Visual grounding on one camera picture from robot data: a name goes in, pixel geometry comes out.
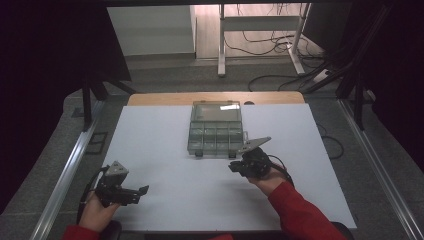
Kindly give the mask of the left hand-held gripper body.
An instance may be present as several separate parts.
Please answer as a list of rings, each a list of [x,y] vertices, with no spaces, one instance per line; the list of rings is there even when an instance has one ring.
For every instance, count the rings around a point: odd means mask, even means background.
[[[129,170],[118,161],[107,165],[102,171],[102,176],[97,182],[95,194],[99,197],[102,205],[108,207],[111,204],[138,204],[141,197],[140,190],[126,189],[122,183],[126,179]]]

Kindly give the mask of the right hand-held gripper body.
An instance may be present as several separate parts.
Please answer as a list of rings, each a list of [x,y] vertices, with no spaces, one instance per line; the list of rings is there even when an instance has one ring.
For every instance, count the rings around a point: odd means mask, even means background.
[[[270,160],[260,146],[270,140],[270,137],[263,137],[247,140],[244,143],[239,150],[242,160],[238,164],[238,172],[243,177],[261,178],[269,173]]]

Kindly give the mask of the clear plastic compartment box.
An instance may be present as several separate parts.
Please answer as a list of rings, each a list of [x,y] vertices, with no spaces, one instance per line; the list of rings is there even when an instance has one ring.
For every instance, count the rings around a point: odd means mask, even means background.
[[[234,159],[244,144],[239,101],[195,101],[192,105],[187,151],[195,157]]]

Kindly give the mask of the person's right hand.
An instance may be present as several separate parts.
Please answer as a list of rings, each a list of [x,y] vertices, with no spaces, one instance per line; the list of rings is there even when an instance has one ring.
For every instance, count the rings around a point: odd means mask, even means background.
[[[258,187],[266,196],[269,196],[281,183],[285,181],[285,175],[274,168],[272,168],[270,172],[262,178],[248,178],[248,182]]]

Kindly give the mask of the person's left hand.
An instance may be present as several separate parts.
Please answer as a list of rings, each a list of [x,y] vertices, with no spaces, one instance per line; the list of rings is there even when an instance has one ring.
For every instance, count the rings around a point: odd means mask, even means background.
[[[104,207],[98,196],[90,192],[78,225],[100,233],[107,227],[119,207],[116,203]]]

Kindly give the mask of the white board mat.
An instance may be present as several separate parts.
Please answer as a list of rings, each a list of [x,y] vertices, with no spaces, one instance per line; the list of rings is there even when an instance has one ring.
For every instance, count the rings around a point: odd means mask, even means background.
[[[263,150],[279,157],[295,188],[325,216],[356,226],[306,104],[247,105],[243,126],[250,138],[268,137]],[[136,205],[115,217],[127,231],[277,231],[279,217],[266,196],[217,157],[187,151],[190,106],[126,106],[105,157],[125,166],[126,188],[149,188]]]

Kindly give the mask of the black floor plate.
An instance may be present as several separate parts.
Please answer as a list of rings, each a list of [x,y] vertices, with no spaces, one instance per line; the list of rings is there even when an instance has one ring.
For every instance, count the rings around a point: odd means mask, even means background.
[[[106,144],[107,136],[107,132],[95,132],[87,145],[85,153],[88,155],[100,155]]]

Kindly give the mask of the wooden table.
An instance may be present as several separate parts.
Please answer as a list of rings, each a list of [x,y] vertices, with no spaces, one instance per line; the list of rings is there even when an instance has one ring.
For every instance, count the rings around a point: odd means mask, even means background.
[[[258,104],[303,104],[303,95],[297,91],[267,92],[187,92],[144,93],[130,96],[128,106],[191,105],[194,101],[239,101]]]

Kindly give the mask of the black metal stand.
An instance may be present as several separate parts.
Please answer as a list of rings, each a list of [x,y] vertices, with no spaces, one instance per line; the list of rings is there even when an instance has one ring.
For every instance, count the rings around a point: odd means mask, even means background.
[[[83,113],[84,113],[84,127],[83,131],[86,132],[93,122],[92,107],[91,107],[91,94],[99,101],[104,101],[108,98],[109,93],[104,85],[105,82],[112,84],[118,89],[132,95],[137,91],[126,84],[109,77],[102,72],[94,72],[86,75],[82,80],[82,95],[83,95]]]
[[[393,7],[392,0],[378,0],[378,9],[371,16],[371,19],[357,31],[346,50],[344,64],[335,72],[325,77],[321,82],[302,90],[302,94],[311,94],[329,83],[341,79],[335,95],[338,99],[347,99],[352,91],[355,91],[353,119],[356,125],[363,130],[362,109],[364,103],[363,91],[364,81],[360,75],[364,57],[375,40],[379,29],[383,25],[390,10]]]

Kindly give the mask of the white power strip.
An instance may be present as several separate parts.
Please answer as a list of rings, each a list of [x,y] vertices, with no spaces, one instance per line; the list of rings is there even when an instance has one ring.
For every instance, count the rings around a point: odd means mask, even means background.
[[[320,81],[322,81],[322,80],[324,80],[327,76],[329,76],[331,74],[331,71],[330,70],[328,70],[328,69],[323,69],[319,74],[317,74],[315,77],[314,77],[314,79],[313,79],[313,81],[315,82],[315,83],[318,83],[318,82],[320,82]]]

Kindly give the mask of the black curtain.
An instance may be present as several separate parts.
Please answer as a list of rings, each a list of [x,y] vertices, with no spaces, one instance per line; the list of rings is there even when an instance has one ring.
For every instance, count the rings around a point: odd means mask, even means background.
[[[392,5],[366,51],[361,75],[376,100],[373,111],[424,172],[424,0],[358,0],[352,26]]]
[[[0,214],[84,82],[128,81],[108,9],[80,0],[0,0]]]

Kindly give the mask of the white cabinet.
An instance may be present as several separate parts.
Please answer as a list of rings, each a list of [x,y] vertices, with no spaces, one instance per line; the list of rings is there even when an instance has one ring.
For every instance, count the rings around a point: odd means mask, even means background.
[[[107,11],[125,56],[195,52],[193,6],[108,7]]]

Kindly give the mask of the aluminium rail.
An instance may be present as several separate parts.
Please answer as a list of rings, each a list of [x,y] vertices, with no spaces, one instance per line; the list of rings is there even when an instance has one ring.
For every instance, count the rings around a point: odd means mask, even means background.
[[[72,180],[86,151],[88,143],[99,121],[100,114],[105,105],[104,101],[96,101],[92,108],[92,122],[83,130],[72,149],[70,156],[62,170],[61,175],[45,205],[45,208],[35,225],[29,240],[46,240],[54,221],[63,204],[66,194],[71,186]]]
[[[338,100],[359,145],[371,165],[388,201],[390,202],[397,218],[399,219],[409,240],[424,240],[424,231],[418,226],[415,216],[410,210],[406,200],[395,186],[375,148],[370,142],[366,132],[361,130],[354,120],[353,110],[347,100]]]

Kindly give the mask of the white desk frame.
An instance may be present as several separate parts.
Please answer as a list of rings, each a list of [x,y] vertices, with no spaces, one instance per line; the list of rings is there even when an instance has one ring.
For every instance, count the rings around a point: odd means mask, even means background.
[[[288,45],[288,54],[298,74],[304,68],[298,57],[298,43],[304,29],[310,3],[300,10],[298,16],[225,16],[225,5],[219,5],[219,53],[218,76],[226,74],[225,33],[240,31],[293,31],[294,41]]]

